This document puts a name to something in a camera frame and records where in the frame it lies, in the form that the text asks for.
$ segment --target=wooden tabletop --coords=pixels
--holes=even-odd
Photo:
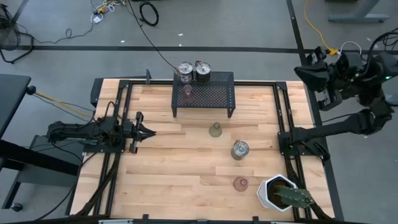
[[[118,83],[118,79],[104,80],[96,117],[104,116],[108,102],[115,101]],[[303,83],[287,82],[287,86],[295,126],[312,127]],[[157,131],[157,135],[139,143],[137,154],[126,148],[121,156],[111,217],[142,218],[149,214],[153,219],[252,220],[258,216],[260,220],[293,220],[291,210],[281,213],[264,208],[256,196],[263,180],[277,174],[287,176],[279,153],[272,88],[236,86],[235,95],[236,109],[230,119],[226,109],[204,108],[179,108],[173,118],[171,85],[134,85],[128,116],[135,120],[136,112],[141,111],[145,127]],[[216,121],[223,133],[213,138],[208,129]],[[250,147],[242,161],[230,154],[237,139]],[[95,155],[82,168],[71,214],[79,211],[96,190],[103,156]],[[324,212],[334,217],[321,160],[302,156],[302,164],[307,189]],[[237,176],[247,178],[246,191],[234,189]]]

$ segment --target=white planter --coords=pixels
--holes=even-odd
[[[278,174],[278,175],[276,175],[275,177],[273,177],[271,179],[263,180],[261,182],[260,187],[259,187],[259,189],[257,191],[257,196],[259,197],[262,206],[264,206],[266,208],[274,208],[274,209],[276,209],[276,210],[278,210],[280,212],[285,212],[288,209],[290,209],[292,206],[289,206],[287,208],[281,209],[278,206],[274,205],[271,201],[268,200],[267,184],[269,182],[273,181],[274,179],[278,178],[278,177],[286,180],[292,186],[292,188],[295,188],[295,189],[297,188],[297,186],[293,182],[291,182],[288,178],[284,177],[281,174]]]

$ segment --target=small glass bottle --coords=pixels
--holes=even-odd
[[[182,96],[182,100],[184,103],[193,103],[195,101],[195,95],[192,92],[191,85],[185,85],[183,87],[184,95]]]

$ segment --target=black cable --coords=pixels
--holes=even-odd
[[[76,142],[78,142],[78,140],[74,140],[72,142],[68,142],[68,143],[66,143],[66,144],[64,144],[62,146],[59,146],[59,147],[64,147],[64,146],[67,146],[67,145],[70,145],[70,144],[73,144],[73,143],[76,143]],[[38,150],[38,151],[35,151],[35,152],[42,152],[42,151],[46,151],[46,150],[49,150],[49,149],[55,149],[55,147],[41,149],[41,150]]]
[[[90,210],[94,207],[95,203],[101,197],[104,189],[108,185],[109,181],[113,178],[115,174],[118,173],[118,162],[116,160],[113,161],[111,168],[109,169],[108,173],[106,174],[104,180],[98,185],[97,189],[95,190],[94,194],[88,200],[88,202],[83,206],[83,208],[75,214],[75,216],[82,216],[88,215]]]
[[[163,57],[163,55],[159,52],[158,48],[152,43],[152,41],[149,40],[147,34],[146,34],[145,31],[142,29],[142,26],[140,25],[140,23],[139,23],[139,21],[138,21],[138,18],[137,18],[137,16],[136,16],[136,13],[134,12],[134,9],[133,9],[132,6],[131,6],[131,2],[128,1],[128,3],[129,3],[129,5],[130,5],[130,8],[131,8],[131,11],[132,11],[132,13],[133,13],[134,18],[135,18],[136,21],[137,21],[138,27],[141,29],[142,33],[144,34],[144,36],[146,37],[146,39],[148,40],[148,42],[155,48],[155,50],[156,50],[157,53],[162,57],[162,59],[163,59],[166,63],[168,63],[168,65],[170,65],[173,69],[175,69],[175,67],[174,67],[169,61],[167,61],[166,58]]]
[[[56,145],[55,145],[54,143],[52,143],[52,142],[51,142],[51,145],[54,146],[54,147],[56,147],[57,149],[63,151],[63,152],[66,152],[66,153],[69,153],[69,154],[71,154],[71,155],[74,155],[79,161],[83,162],[82,159],[80,159],[79,156],[76,155],[75,153],[72,153],[72,152],[70,152],[70,151],[66,151],[66,150],[64,150],[64,149],[61,149],[60,147],[56,146]]]
[[[37,145],[37,146],[32,146],[32,148],[34,147],[39,147],[39,146],[51,146],[51,144],[41,144],[41,145]],[[30,149],[30,146],[21,146],[27,149]]]
[[[393,30],[391,30],[390,32],[395,32],[397,30],[398,30],[398,27],[393,29]],[[388,40],[391,40],[391,39],[395,39],[395,41],[393,41],[392,43],[389,44]],[[382,41],[383,41],[383,44],[384,44],[384,50],[387,50],[387,47],[390,47],[390,46],[392,46],[391,50],[394,50],[395,46],[398,43],[398,35],[396,35],[394,37],[385,37],[385,38],[383,38]]]
[[[89,158],[86,159],[86,161],[82,162],[80,165],[80,169],[86,164],[87,161],[89,161],[93,156],[95,156],[97,153],[92,154]],[[47,212],[46,214],[42,215],[41,217],[37,218],[36,220],[41,220],[43,218],[45,218],[47,215],[50,215],[52,212],[54,212],[70,195],[70,193],[72,192],[72,190],[77,187],[77,183],[75,183],[73,185],[73,187],[71,187],[71,189],[69,190],[67,196],[65,196],[60,203],[58,203],[58,205],[56,205],[53,209],[51,209],[49,212]]]
[[[55,104],[53,104],[53,103],[51,103],[51,102],[45,101],[44,99],[42,99],[41,97],[39,97],[39,96],[37,96],[37,95],[33,95],[33,96],[39,98],[40,100],[44,101],[45,103],[48,103],[48,104],[50,104],[50,105],[53,105],[54,107],[56,107],[56,108],[62,110],[63,112],[68,113],[68,114],[70,114],[70,115],[72,115],[72,116],[74,116],[74,117],[76,117],[76,118],[78,118],[78,119],[80,119],[80,120],[82,120],[82,121],[89,122],[88,120],[83,119],[83,118],[81,118],[81,117],[79,117],[79,116],[76,116],[76,115],[74,115],[73,113],[71,113],[71,112],[69,112],[69,111],[66,111],[66,110],[62,109],[61,107],[59,107],[59,106],[57,106],[57,105],[55,105]]]
[[[127,12],[128,12],[130,15],[134,16],[134,14],[133,14],[132,12],[130,12],[130,10],[129,10],[129,8],[127,7],[127,5],[126,5],[126,10],[127,10]]]
[[[94,4],[93,3],[93,0],[90,0],[90,3],[91,3],[91,9],[95,9],[95,6],[100,6],[100,4]]]
[[[26,27],[24,27],[24,26],[22,26],[22,25],[20,25],[20,24],[18,24],[18,23],[17,23],[17,25],[23,27],[23,28],[26,30],[26,34],[28,34],[28,30],[26,29]],[[54,41],[54,42],[53,42],[53,41],[50,41],[50,40],[40,41],[40,40],[36,39],[36,37],[34,37],[32,34],[29,34],[29,35],[31,35],[31,36],[33,37],[33,39],[36,40],[37,42],[39,42],[40,44],[45,44],[45,43],[57,44],[57,43],[60,42],[61,40],[73,39],[73,38],[75,38],[75,37],[84,37],[86,34],[88,34],[89,32],[91,32],[91,31],[93,30],[93,28],[94,28],[94,23],[92,22],[92,23],[91,23],[91,27],[90,27],[89,30],[87,30],[87,31],[84,32],[83,34],[78,34],[78,35],[74,35],[74,36],[72,36],[72,29],[71,29],[71,28],[67,28],[66,31],[65,31],[65,36],[66,36],[66,37],[63,37],[63,38],[61,38],[61,39],[58,39],[58,40],[56,40],[56,41]]]
[[[370,60],[371,60],[371,58],[372,58],[372,51],[373,51],[374,46],[375,46],[378,42],[384,40],[385,38],[388,38],[389,35],[398,35],[398,32],[386,32],[386,33],[380,35],[378,38],[376,38],[376,40],[373,41],[373,43],[371,44],[371,47],[369,48],[369,51],[368,51],[368,59],[367,59],[367,61],[366,61],[366,69],[365,69],[365,71],[362,73],[362,75],[367,74],[367,72],[369,71],[369,67],[370,67],[370,66],[369,66],[369,63],[370,63]]]
[[[152,8],[152,10],[155,12],[156,15],[156,21],[154,23],[149,22],[145,17],[144,14],[142,13],[142,8],[144,6],[150,6]],[[150,26],[156,26],[159,23],[159,13],[157,12],[156,7],[150,3],[149,1],[143,1],[139,4],[139,14],[141,14],[141,21],[145,22],[146,24],[150,25]]]
[[[354,114],[356,114],[356,113],[344,114],[344,115],[341,115],[341,116],[337,116],[337,117],[334,117],[334,118],[330,118],[330,119],[328,119],[328,120],[326,120],[326,121],[321,121],[321,123],[314,123],[313,125],[322,124],[322,123],[325,123],[325,122],[333,121],[333,120],[338,119],[338,118],[344,118],[344,117],[346,117],[346,116],[351,116],[351,115],[354,115]]]
[[[105,109],[104,120],[102,120],[102,122],[105,121],[106,116],[108,115],[108,109],[109,109],[109,106],[110,106],[110,105],[113,105],[113,108],[116,107],[116,105],[115,105],[112,101],[109,101],[109,102],[108,102],[108,105],[106,105],[106,109]]]
[[[325,149],[325,147],[320,144],[319,142],[314,142],[313,145],[316,147],[317,151],[313,151],[311,147],[309,147],[307,144],[309,142],[298,142],[297,143],[299,146],[304,147],[309,153],[312,155],[318,156],[323,162],[327,161],[330,159],[330,153]]]

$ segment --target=cable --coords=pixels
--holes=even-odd
[[[70,145],[70,144],[73,144],[73,143],[76,143],[76,142],[78,142],[78,140],[74,140],[74,141],[72,141],[72,142],[68,142],[68,143],[66,143],[66,144],[64,144],[64,145],[62,145],[62,146],[59,146],[59,147],[65,147],[65,146],[67,146],[67,145]],[[36,152],[42,152],[42,151],[46,151],[46,150],[49,150],[49,149],[55,149],[55,147],[46,148],[46,149],[41,149],[41,150],[38,150],[38,151],[36,151]]]
[[[80,165],[80,169],[86,164],[86,162],[88,162],[88,161],[89,161],[93,156],[95,156],[96,154],[97,154],[97,153],[92,154],[89,158],[87,158],[84,162],[82,162],[81,165]],[[67,196],[65,196],[65,197],[60,201],[60,203],[58,203],[58,205],[56,205],[53,209],[51,209],[49,212],[47,212],[46,214],[42,215],[41,217],[37,218],[36,220],[41,220],[41,219],[45,218],[47,215],[50,215],[52,212],[54,212],[54,211],[55,211],[55,210],[68,198],[68,196],[70,195],[70,193],[72,192],[72,190],[73,190],[75,187],[77,187],[77,183],[75,183],[75,184],[73,185],[73,187],[70,188],[70,190],[69,190]]]
[[[344,117],[351,116],[351,115],[354,115],[354,114],[356,114],[356,113],[344,114],[344,115],[341,115],[341,116],[337,116],[337,117],[328,119],[326,121],[321,121],[321,123],[314,123],[313,125],[322,124],[322,123],[325,123],[325,122],[333,121],[333,120],[338,119],[338,118],[344,118]]]
[[[55,145],[54,143],[52,143],[52,142],[51,142],[51,145],[54,146],[54,147],[56,147],[57,149],[63,151],[63,152],[66,152],[66,153],[69,153],[69,154],[71,154],[71,155],[74,155],[79,161],[83,162],[82,159],[80,159],[79,156],[76,155],[75,153],[72,153],[72,152],[70,152],[70,151],[66,151],[66,150],[64,150],[64,149],[61,149],[60,147],[56,146],[56,145]]]
[[[325,147],[323,145],[321,145],[319,142],[314,142],[313,146],[315,146],[315,148],[317,149],[317,151],[312,150],[311,147],[309,147],[307,144],[309,144],[309,142],[298,142],[297,143],[299,146],[304,147],[309,153],[311,153],[312,155],[318,156],[321,160],[323,160],[324,162],[330,159],[330,154],[329,152],[325,149]]]
[[[319,36],[321,37],[321,40],[322,40],[323,45],[329,50],[329,54],[330,54],[330,55],[335,55],[335,54],[337,54],[338,49],[333,49],[333,48],[330,48],[329,46],[327,46],[327,44],[325,43],[325,40],[323,40],[323,35],[322,35],[322,33],[321,33],[317,28],[315,28],[315,27],[312,25],[312,23],[308,20],[308,17],[307,17],[307,6],[308,6],[311,2],[312,2],[312,0],[307,0],[307,1],[305,2],[305,6],[304,6],[304,17],[305,17],[305,20],[306,20],[307,23],[310,25],[310,27],[312,27],[312,29],[314,29],[315,31],[318,32]]]
[[[111,168],[109,169],[108,173],[105,175],[104,180],[100,184],[98,184],[98,187],[95,190],[94,194],[91,196],[91,198],[88,200],[88,202],[85,203],[83,208],[75,214],[75,216],[82,216],[82,215],[86,216],[89,214],[90,210],[95,206],[95,203],[98,201],[98,199],[103,194],[103,191],[106,188],[106,186],[108,185],[109,181],[111,181],[111,179],[114,177],[114,175],[118,173],[118,164],[119,164],[119,161],[114,159]]]
[[[134,18],[135,18],[136,21],[137,21],[137,24],[138,24],[139,28],[141,29],[142,33],[144,34],[144,36],[146,37],[146,39],[148,40],[148,42],[155,48],[155,50],[157,51],[157,53],[162,57],[162,59],[163,59],[166,63],[168,63],[168,65],[170,65],[173,69],[176,69],[169,61],[166,60],[166,58],[163,57],[163,55],[159,52],[158,48],[152,43],[152,41],[149,40],[147,34],[146,34],[145,31],[142,29],[142,26],[140,25],[140,23],[139,23],[139,21],[138,21],[138,18],[137,18],[137,16],[136,16],[136,13],[134,12],[134,9],[133,9],[132,6],[131,6],[131,2],[128,1],[128,3],[129,3],[129,5],[130,5],[131,11],[132,11],[132,13],[133,13]]]
[[[86,116],[86,117],[88,117],[88,118],[91,118],[91,117],[92,117],[92,115],[89,115],[89,114],[86,114],[86,113],[82,113],[82,112],[80,112],[80,111],[77,111],[77,110],[71,108],[70,106],[66,105],[65,103],[62,103],[61,101],[56,100],[56,99],[54,99],[54,98],[52,98],[52,97],[50,97],[50,96],[47,96],[47,95],[45,95],[45,94],[43,94],[43,93],[35,92],[34,94],[35,94],[35,95],[38,95],[38,96],[41,96],[41,97],[43,97],[43,98],[46,98],[46,99],[48,99],[48,100],[57,102],[58,104],[62,105],[63,107],[66,107],[66,108],[72,110],[73,112],[76,112],[76,113],[78,113],[78,114],[80,114],[80,115],[82,115],[82,116]]]
[[[132,13],[132,12],[130,12],[130,10],[129,10],[129,8],[126,6],[126,10],[127,10],[127,12],[130,14],[130,15],[132,15],[132,16],[134,16],[134,14]]]
[[[367,61],[366,61],[366,69],[365,69],[365,71],[362,73],[362,75],[367,74],[367,72],[368,72],[368,70],[369,70],[369,63],[370,63],[370,60],[371,60],[371,58],[372,58],[372,51],[373,51],[374,46],[375,46],[379,41],[382,41],[382,40],[384,40],[385,38],[388,38],[389,35],[398,35],[398,32],[394,32],[394,31],[392,31],[392,32],[386,32],[386,33],[380,35],[378,38],[376,38],[376,40],[373,41],[373,43],[371,44],[371,47],[369,48],[369,51],[368,51],[368,59],[367,59]]]
[[[23,28],[26,30],[26,34],[27,34],[27,33],[28,33],[27,29],[26,29],[24,26],[22,26],[22,25],[20,25],[20,26],[23,27]],[[71,29],[71,28],[67,28],[66,31],[65,31],[65,36],[66,36],[66,37],[63,37],[63,38],[58,39],[58,40],[56,40],[56,41],[50,41],[50,40],[40,41],[40,40],[36,39],[36,37],[34,37],[33,35],[32,35],[32,37],[33,37],[34,40],[36,40],[36,41],[37,41],[38,43],[40,43],[40,44],[45,44],[45,43],[57,44],[57,43],[60,42],[61,40],[73,39],[73,38],[75,38],[75,37],[84,37],[86,34],[88,34],[89,32],[91,32],[91,31],[93,30],[93,28],[94,28],[94,23],[91,23],[90,29],[88,29],[88,30],[87,30],[86,32],[84,32],[83,34],[78,34],[78,35],[74,35],[74,36],[72,36],[72,29]]]
[[[394,32],[394,31],[397,31],[397,30],[398,30],[398,27],[393,29],[390,32]],[[391,39],[395,39],[395,41],[393,41],[393,43],[389,44],[388,40],[391,40]],[[395,37],[385,37],[385,38],[383,38],[384,50],[387,50],[387,47],[391,47],[391,46],[392,46],[391,50],[394,50],[394,48],[396,47],[397,43],[398,43],[398,35],[396,35]]]
[[[97,7],[94,7],[93,2],[91,2],[92,8],[94,7],[95,10],[91,14],[90,21],[91,23],[99,23],[104,19],[104,14],[107,13],[108,11],[114,12],[114,6],[121,5],[118,1],[115,0],[104,0],[103,3]]]
[[[36,96],[36,95],[33,95],[33,96],[34,96],[34,97],[37,97],[38,99],[42,100],[42,101],[45,102],[45,103],[48,103],[48,104],[50,104],[50,105],[53,105],[54,107],[56,107],[56,108],[62,110],[63,112],[68,113],[68,114],[74,116],[75,118],[78,118],[78,119],[80,119],[80,120],[82,120],[82,121],[88,122],[87,120],[85,120],[85,119],[83,119],[83,118],[81,118],[81,117],[79,117],[79,116],[76,116],[76,115],[74,115],[73,113],[71,113],[71,112],[69,112],[69,111],[66,111],[66,110],[62,109],[61,107],[59,107],[59,106],[57,106],[57,105],[55,105],[55,104],[53,104],[53,103],[50,103],[50,102],[47,102],[47,101],[41,99],[41,97],[39,97],[39,96]]]
[[[106,119],[106,116],[108,115],[108,109],[109,109],[109,106],[110,106],[110,105],[113,105],[113,108],[116,107],[115,104],[114,104],[112,101],[109,101],[109,102],[108,102],[108,105],[106,105],[106,109],[105,109],[104,120]]]
[[[41,145],[37,145],[37,146],[32,146],[32,148],[34,148],[34,147],[40,147],[40,146],[51,146],[51,144],[41,144]],[[30,146],[21,146],[21,147],[30,149]]]
[[[142,8],[144,6],[150,6],[152,8],[152,10],[154,11],[155,15],[156,15],[156,21],[154,23],[149,22],[145,17],[144,14],[142,13]],[[149,1],[142,1],[139,4],[139,14],[141,15],[141,21],[145,22],[146,24],[150,25],[150,26],[156,26],[159,23],[159,13],[157,12],[156,7],[150,3]]]
[[[356,42],[353,42],[353,41],[346,41],[346,42],[344,42],[343,45],[340,47],[340,52],[338,52],[338,57],[339,57],[339,58],[340,58],[341,54],[343,53],[343,47],[344,47],[344,45],[346,45],[347,43],[356,45],[356,46],[358,47],[358,50],[359,50],[359,55],[362,56],[362,48],[361,48],[361,46],[360,46],[359,44],[357,44]]]
[[[65,103],[65,104],[71,105],[71,106],[76,106],[76,107],[79,107],[79,108],[81,108],[83,110],[87,110],[87,111],[91,111],[91,112],[94,111],[94,110],[91,110],[91,109],[88,109],[88,108],[85,108],[85,107],[82,107],[82,106],[79,106],[79,105],[74,105],[73,103],[67,103],[67,102],[63,102],[63,101],[61,101],[61,103]]]

